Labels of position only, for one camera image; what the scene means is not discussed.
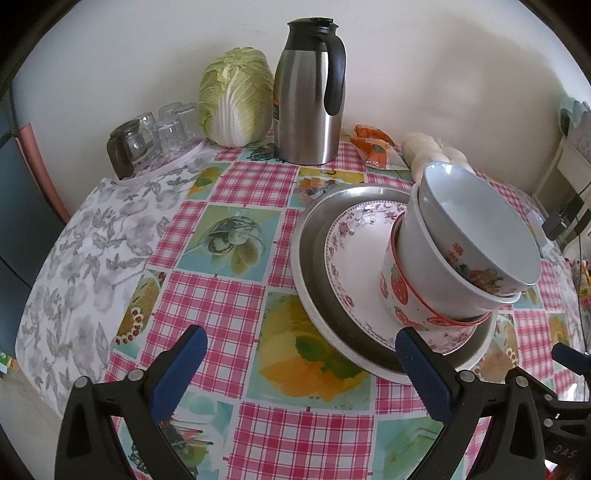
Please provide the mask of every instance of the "red rim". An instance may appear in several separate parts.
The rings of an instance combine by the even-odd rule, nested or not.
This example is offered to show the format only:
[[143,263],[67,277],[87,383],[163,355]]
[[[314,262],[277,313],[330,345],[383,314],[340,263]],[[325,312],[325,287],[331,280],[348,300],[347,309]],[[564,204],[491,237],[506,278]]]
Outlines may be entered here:
[[433,310],[422,298],[421,296],[415,291],[415,289],[413,288],[413,286],[408,282],[408,279],[406,278],[406,275],[404,275],[404,272],[402,271],[402,268],[400,268],[400,265],[398,263],[398,255],[396,253],[396,248],[395,248],[395,240],[396,237],[398,236],[398,230],[400,230],[400,223],[402,222],[402,219],[404,217],[404,213],[402,212],[400,214],[400,216],[396,219],[396,221],[394,222],[394,225],[392,227],[392,231],[390,232],[390,247],[392,248],[392,256],[394,257],[394,263],[396,263],[396,267],[398,268],[398,271],[400,272],[400,276],[402,277],[402,279],[404,280],[404,282],[406,283],[407,287],[410,288],[410,291],[413,292],[414,296],[416,296],[416,298],[418,298],[418,300],[423,304],[423,306],[429,310],[432,314],[434,314],[436,317],[441,318],[447,322],[449,322],[451,325],[456,325],[456,326],[464,326],[464,327],[468,327],[468,326],[476,326],[476,325],[480,325],[482,322],[486,321],[486,319],[491,316],[492,312],[489,313],[483,313],[482,315],[480,315],[479,317],[476,317],[477,320],[474,320],[473,322],[458,322],[457,320],[453,320],[451,318],[447,318],[446,316],[443,316],[441,313],[436,312],[435,310]]

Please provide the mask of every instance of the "blue gripper pad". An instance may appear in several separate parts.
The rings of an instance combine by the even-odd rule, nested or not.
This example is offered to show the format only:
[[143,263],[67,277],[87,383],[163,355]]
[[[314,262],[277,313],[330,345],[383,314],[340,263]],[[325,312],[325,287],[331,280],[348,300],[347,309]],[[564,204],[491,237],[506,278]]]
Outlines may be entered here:
[[156,423],[173,415],[206,352],[207,335],[197,328],[152,390],[150,415]]
[[[436,355],[438,354],[431,351],[412,327],[403,328],[398,332],[395,348],[398,360],[413,383],[413,387],[417,390],[418,396],[421,397],[431,418],[442,422],[444,425],[449,424],[453,418],[454,392],[433,365],[433,360],[439,363],[447,363],[447,360],[442,355],[440,355],[441,360],[437,359]],[[453,371],[451,381],[455,382],[456,371],[449,364],[444,366]]]
[[577,375],[591,373],[591,357],[563,343],[559,342],[554,345],[552,348],[552,358]]

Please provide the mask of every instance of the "stainless steel carafe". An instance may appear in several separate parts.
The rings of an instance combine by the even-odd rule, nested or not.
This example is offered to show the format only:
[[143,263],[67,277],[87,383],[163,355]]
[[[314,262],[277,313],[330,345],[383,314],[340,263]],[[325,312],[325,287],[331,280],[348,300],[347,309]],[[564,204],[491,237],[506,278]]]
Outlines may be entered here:
[[331,18],[289,22],[273,87],[275,156],[299,165],[336,158],[345,104],[345,46]]

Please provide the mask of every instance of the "stacked bowls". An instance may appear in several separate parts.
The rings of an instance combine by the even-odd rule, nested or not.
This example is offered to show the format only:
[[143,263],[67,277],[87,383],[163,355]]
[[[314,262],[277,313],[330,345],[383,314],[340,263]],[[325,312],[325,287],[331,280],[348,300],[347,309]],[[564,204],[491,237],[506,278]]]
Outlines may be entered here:
[[540,275],[535,240],[511,205],[473,173],[435,162],[392,229],[380,285],[389,280],[382,298],[402,323],[468,328]]

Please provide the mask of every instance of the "metal plate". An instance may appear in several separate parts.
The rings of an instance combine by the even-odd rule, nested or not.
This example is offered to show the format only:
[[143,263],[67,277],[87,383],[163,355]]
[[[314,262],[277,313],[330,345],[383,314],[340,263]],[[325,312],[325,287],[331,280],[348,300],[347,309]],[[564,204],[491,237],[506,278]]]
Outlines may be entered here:
[[[396,353],[367,336],[337,300],[324,267],[324,242],[335,219],[346,209],[369,200],[408,203],[404,190],[360,184],[331,190],[299,218],[291,237],[291,273],[295,289],[310,319],[342,355],[368,372],[397,383],[410,384]],[[472,368],[486,352],[496,326],[496,312],[480,324],[472,337],[446,358],[457,369]]]

